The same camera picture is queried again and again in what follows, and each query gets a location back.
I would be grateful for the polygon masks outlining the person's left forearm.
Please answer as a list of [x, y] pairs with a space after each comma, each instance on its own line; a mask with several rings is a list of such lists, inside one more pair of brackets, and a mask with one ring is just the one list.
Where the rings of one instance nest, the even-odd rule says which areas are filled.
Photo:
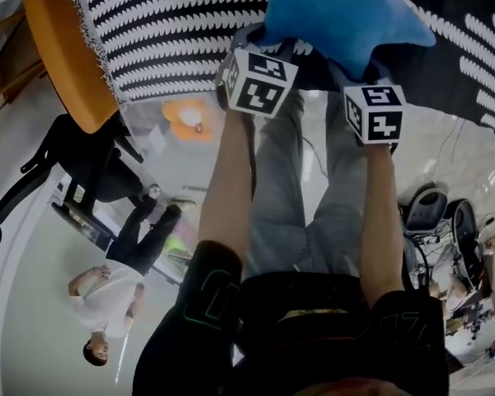
[[220, 243], [245, 262], [248, 251], [252, 173], [242, 113], [225, 116], [219, 151], [200, 213], [200, 241]]

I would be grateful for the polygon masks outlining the black plastic chair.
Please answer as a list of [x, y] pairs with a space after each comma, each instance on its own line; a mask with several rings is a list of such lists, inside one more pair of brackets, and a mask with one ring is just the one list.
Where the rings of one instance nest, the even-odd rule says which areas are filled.
[[452, 206], [453, 239], [469, 274], [483, 269], [483, 252], [479, 246], [479, 230], [474, 207], [467, 199], [455, 200]]
[[442, 189], [422, 186], [404, 215], [404, 228], [409, 233], [433, 232], [444, 217], [447, 205], [447, 194]]

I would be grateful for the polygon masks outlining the clear plastic bin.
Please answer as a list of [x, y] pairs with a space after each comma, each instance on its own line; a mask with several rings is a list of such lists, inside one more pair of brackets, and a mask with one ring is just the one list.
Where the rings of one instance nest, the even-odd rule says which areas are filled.
[[166, 253], [167, 257], [173, 260], [174, 262], [178, 262], [183, 266], [187, 266], [190, 263], [193, 253], [196, 249], [197, 232], [185, 219], [180, 219], [177, 222], [175, 229], [169, 235], [169, 237], [173, 237], [173, 236], [178, 237], [185, 243], [187, 247], [187, 252], [179, 251], [179, 252], [168, 253], [165, 251], [165, 249], [164, 252]]

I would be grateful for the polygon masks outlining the black and white patterned blanket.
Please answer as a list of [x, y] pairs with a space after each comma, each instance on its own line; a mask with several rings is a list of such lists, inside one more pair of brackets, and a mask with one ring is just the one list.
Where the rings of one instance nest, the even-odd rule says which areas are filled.
[[[209, 91], [240, 28], [268, 0], [75, 0], [88, 44], [121, 101]], [[436, 37], [385, 45], [374, 57], [407, 101], [495, 133], [495, 0], [404, 0]]]

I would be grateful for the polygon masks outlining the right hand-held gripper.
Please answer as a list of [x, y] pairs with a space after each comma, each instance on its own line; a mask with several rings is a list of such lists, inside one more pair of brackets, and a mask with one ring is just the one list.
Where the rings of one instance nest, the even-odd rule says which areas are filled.
[[361, 145], [399, 143], [406, 99], [387, 69], [373, 61], [364, 78], [350, 79], [337, 63], [329, 63], [334, 82], [342, 92], [346, 122]]

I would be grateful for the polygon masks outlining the person's grey jeans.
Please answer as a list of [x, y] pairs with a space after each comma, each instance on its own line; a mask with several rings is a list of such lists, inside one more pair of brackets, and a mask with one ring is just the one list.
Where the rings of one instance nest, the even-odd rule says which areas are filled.
[[342, 95], [326, 110], [328, 188], [311, 223], [301, 190], [304, 99], [293, 91], [261, 130], [245, 277], [278, 271], [359, 275], [366, 160], [345, 120]]

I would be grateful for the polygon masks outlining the blue star cushion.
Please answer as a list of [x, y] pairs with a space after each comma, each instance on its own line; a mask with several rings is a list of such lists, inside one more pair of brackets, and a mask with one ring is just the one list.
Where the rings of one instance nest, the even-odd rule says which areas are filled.
[[404, 0], [269, 0], [258, 42], [275, 45], [287, 38], [312, 45], [354, 79], [363, 76], [379, 45], [436, 43]]

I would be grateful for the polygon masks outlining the orange flower cushion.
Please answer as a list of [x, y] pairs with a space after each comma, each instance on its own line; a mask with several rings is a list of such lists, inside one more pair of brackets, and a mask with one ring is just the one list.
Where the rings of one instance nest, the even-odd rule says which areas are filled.
[[203, 99], [190, 98], [163, 102], [163, 116], [172, 133], [185, 141], [204, 142], [215, 138], [210, 105]]

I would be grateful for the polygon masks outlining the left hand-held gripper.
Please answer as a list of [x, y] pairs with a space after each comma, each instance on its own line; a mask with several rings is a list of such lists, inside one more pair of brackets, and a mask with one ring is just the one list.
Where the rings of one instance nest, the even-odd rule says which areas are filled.
[[291, 63], [295, 39], [286, 39], [276, 55], [265, 54], [258, 42], [265, 25], [239, 29], [215, 77], [215, 94], [223, 110], [273, 118], [292, 89], [298, 66]]

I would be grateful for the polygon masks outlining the black office chair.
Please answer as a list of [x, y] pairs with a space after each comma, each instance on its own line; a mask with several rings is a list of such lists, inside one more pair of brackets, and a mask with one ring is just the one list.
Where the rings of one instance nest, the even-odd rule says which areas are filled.
[[97, 201], [110, 203], [127, 198], [134, 205], [144, 185], [120, 159], [126, 151], [138, 163], [143, 158], [127, 140], [130, 132], [115, 114], [97, 132], [84, 132], [69, 114], [59, 115], [50, 126], [33, 157], [21, 167], [21, 179], [0, 200], [1, 224], [8, 215], [42, 186], [55, 165], [71, 177], [64, 201], [57, 207], [59, 215], [74, 228], [82, 225], [114, 238], [111, 230], [93, 214]]

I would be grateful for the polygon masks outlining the person's black printed shirt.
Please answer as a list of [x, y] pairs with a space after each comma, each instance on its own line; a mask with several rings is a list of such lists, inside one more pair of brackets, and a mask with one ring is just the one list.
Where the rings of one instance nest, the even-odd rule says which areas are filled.
[[394, 291], [369, 307], [352, 276], [245, 280], [241, 268], [229, 248], [198, 244], [176, 303], [139, 358], [133, 396], [292, 396], [361, 378], [448, 396], [438, 300]]

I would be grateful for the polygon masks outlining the orange sofa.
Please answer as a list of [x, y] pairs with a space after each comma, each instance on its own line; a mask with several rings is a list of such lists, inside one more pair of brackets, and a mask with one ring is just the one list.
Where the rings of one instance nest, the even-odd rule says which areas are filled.
[[95, 52], [87, 46], [72, 0], [23, 0], [49, 78], [82, 130], [97, 132], [118, 110]]

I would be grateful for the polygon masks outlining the person's right forearm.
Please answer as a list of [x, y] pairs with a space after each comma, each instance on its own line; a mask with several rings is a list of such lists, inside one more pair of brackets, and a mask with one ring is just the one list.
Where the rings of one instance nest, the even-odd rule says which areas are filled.
[[403, 231], [389, 146], [366, 145], [365, 207], [359, 252], [360, 282], [370, 307], [403, 289]]

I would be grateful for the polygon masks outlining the clear plastic storage box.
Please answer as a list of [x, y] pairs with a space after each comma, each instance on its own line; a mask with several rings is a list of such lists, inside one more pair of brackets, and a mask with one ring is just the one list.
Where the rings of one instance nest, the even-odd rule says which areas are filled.
[[[190, 98], [205, 100], [213, 110], [213, 140], [179, 140], [172, 133], [170, 123], [163, 116], [163, 102]], [[142, 101], [127, 106], [122, 115], [138, 150], [144, 157], [144, 170], [150, 176], [165, 177], [171, 173], [176, 179], [189, 177], [194, 182], [209, 180], [224, 125], [224, 112], [219, 108], [213, 93]]]

